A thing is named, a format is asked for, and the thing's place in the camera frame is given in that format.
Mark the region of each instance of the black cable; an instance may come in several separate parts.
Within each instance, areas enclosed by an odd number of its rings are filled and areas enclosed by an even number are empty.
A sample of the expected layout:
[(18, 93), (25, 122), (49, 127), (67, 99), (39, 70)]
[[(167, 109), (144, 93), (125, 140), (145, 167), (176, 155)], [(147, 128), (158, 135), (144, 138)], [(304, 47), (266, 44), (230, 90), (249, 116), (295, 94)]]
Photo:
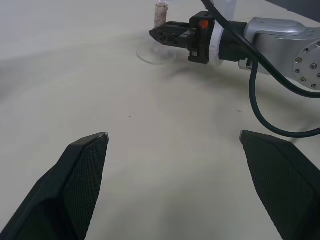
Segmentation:
[(206, 9), (212, 14), (215, 20), (225, 30), (229, 31), (234, 39), (247, 51), (250, 57), (259, 62), (271, 76), (273, 76), (281, 85), (290, 90), (291, 92), (300, 96), (312, 99), (320, 99), (320, 93), (303, 90), (296, 85), (292, 84), (286, 77), (284, 77), (261, 52), (259, 52), (247, 39), (235, 32), (230, 22), (216, 9), (211, 0), (201, 0)]
[(271, 132), (274, 132), (275, 134), (288, 137), (288, 138), (294, 138), (294, 139), (303, 139), (303, 138), (310, 138), (316, 135), (320, 134), (320, 128), (317, 128), (315, 130), (306, 131), (306, 132), (289, 132), (284, 131), (279, 128), (276, 128), (275, 126), (271, 125), (265, 118), (262, 116), (258, 103), (256, 98), (256, 79), (257, 79), (257, 73), (258, 73), (258, 62), (253, 61), (252, 66), (252, 72), (250, 75), (250, 83), (249, 83), (249, 97), (250, 97), (250, 103), (253, 110), (254, 115), (259, 120), (259, 122), (267, 129), (269, 129)]

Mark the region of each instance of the textured black pad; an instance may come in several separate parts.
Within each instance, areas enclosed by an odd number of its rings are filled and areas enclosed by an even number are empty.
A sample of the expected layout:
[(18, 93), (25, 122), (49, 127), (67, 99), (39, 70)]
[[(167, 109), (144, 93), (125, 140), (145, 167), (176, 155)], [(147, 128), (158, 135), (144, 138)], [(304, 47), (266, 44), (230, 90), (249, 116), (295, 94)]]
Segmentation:
[(320, 171), (290, 142), (243, 131), (258, 196), (284, 240), (320, 239)]
[(108, 146), (98, 133), (70, 144), (34, 185), (0, 240), (84, 240), (98, 200)]

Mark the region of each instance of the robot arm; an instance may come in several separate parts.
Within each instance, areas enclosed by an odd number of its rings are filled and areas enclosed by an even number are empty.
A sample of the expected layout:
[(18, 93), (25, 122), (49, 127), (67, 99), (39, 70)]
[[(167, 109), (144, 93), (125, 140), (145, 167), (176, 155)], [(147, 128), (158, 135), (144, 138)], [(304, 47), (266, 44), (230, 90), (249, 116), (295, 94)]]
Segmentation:
[[(305, 27), (292, 20), (258, 17), (249, 23), (231, 24), (282, 75), (309, 89), (320, 91), (320, 28)], [(253, 63), (248, 60), (246, 51), (228, 31), (217, 34), (221, 31), (219, 28), (213, 16), (202, 11), (193, 16), (189, 23), (167, 22), (151, 30), (150, 35), (163, 45), (188, 49), (191, 62), (219, 65), (215, 59), (218, 52), (221, 61), (238, 62), (241, 69), (251, 70)], [(259, 66), (258, 71), (269, 74), (262, 66)]]

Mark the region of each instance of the screw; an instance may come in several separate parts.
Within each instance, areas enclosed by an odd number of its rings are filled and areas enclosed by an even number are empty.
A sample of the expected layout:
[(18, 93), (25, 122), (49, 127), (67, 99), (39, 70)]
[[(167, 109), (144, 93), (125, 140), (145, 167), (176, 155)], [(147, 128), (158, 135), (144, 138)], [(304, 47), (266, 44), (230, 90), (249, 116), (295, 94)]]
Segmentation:
[(310, 66), (311, 69), (316, 69), (317, 67), (318, 67), (318, 66), (317, 66), (317, 64), (315, 64), (315, 63), (311, 64), (311, 66)]

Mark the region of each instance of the white table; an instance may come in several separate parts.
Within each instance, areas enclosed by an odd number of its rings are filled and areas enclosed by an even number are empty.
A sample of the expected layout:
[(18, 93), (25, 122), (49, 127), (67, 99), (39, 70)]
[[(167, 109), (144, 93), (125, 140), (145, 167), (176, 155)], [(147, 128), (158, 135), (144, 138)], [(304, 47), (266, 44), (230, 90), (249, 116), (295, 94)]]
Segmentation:
[[(68, 144), (110, 136), (88, 240), (279, 240), (255, 191), (241, 130), (272, 135), (254, 117), (249, 72), (140, 61), (152, 0), (3, 0), (0, 3), (0, 229)], [(199, 0), (177, 1), (188, 22)], [(236, 19), (317, 23), (263, 0), (240, 0)], [(273, 124), (319, 127), (317, 100), (259, 75), (258, 101)], [(299, 149), (320, 167), (320, 137)]]

